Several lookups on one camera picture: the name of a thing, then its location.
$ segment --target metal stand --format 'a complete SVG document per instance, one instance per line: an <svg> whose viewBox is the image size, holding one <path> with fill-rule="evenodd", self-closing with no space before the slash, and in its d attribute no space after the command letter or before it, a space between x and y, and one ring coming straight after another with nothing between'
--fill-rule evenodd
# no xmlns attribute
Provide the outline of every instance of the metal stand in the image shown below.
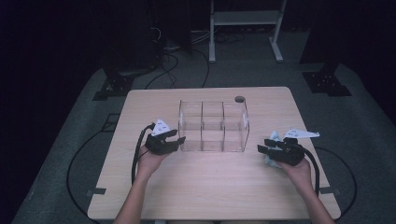
<svg viewBox="0 0 396 224"><path fill-rule="evenodd" d="M276 57L276 61L283 62L282 54L277 46L277 37L280 31L280 25L283 20L287 0L282 0L280 10L268 11L225 11L215 12L214 0L211 0L210 6L210 40L209 40L209 61L216 62L215 52L215 26L216 25L258 25L274 24L276 26L274 36L269 38L271 47Z"/></svg>
<svg viewBox="0 0 396 224"><path fill-rule="evenodd" d="M334 75L338 62L327 62L318 72L303 72L306 83L313 93L327 93L329 96L352 95L346 86L341 85Z"/></svg>

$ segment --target wooden table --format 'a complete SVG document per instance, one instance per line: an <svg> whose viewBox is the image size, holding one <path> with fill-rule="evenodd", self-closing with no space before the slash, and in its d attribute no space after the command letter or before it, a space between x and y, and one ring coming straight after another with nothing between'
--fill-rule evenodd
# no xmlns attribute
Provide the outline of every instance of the wooden table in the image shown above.
<svg viewBox="0 0 396 224"><path fill-rule="evenodd" d="M176 129L180 100L232 101L246 98L250 132L244 152L178 151L148 182L142 218L160 220L286 220L309 218L304 202L283 170L257 151L272 131L305 130L286 87L130 91L88 210L90 218L112 219L131 187L131 166L140 132L163 119ZM310 139L299 143L317 158L320 187L329 187ZM340 209L332 193L320 194L333 218Z"/></svg>

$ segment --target white marker tag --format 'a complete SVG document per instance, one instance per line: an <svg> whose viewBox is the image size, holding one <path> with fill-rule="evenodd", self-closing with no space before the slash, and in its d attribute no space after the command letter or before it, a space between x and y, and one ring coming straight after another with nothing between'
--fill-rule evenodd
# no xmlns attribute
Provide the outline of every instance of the white marker tag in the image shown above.
<svg viewBox="0 0 396 224"><path fill-rule="evenodd" d="M308 137L319 137L319 133L310 133L302 130L290 129L284 135L288 138L308 138Z"/></svg>
<svg viewBox="0 0 396 224"><path fill-rule="evenodd" d="M171 129L169 128L169 126L163 122L163 120L158 119L157 123L155 124L154 130L152 131L151 135L152 136L156 136L158 134L162 134L162 133L167 133L170 132Z"/></svg>

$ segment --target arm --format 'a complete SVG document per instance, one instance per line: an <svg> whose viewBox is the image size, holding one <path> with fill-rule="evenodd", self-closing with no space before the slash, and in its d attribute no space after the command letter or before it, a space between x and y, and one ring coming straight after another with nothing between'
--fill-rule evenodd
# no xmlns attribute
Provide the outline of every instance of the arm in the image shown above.
<svg viewBox="0 0 396 224"><path fill-rule="evenodd" d="M148 151L146 147L141 147L139 151L141 157L138 162L137 174L134 179L128 196L122 205L121 210L114 220L115 224L139 224L142 214L143 201L146 192L146 186L151 175L160 167L161 162L167 155L155 155Z"/></svg>
<svg viewBox="0 0 396 224"><path fill-rule="evenodd" d="M335 223L312 187L309 162L303 159L296 166L283 162L278 162L278 164L285 170L298 193L303 197L312 223Z"/></svg>

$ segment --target transparent plastic container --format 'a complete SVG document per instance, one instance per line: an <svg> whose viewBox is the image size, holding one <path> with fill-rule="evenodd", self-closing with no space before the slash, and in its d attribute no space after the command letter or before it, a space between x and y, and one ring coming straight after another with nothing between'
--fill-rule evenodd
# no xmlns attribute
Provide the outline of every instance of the transparent plastic container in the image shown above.
<svg viewBox="0 0 396 224"><path fill-rule="evenodd" d="M243 152L248 141L246 102L180 101L178 134L183 151Z"/></svg>

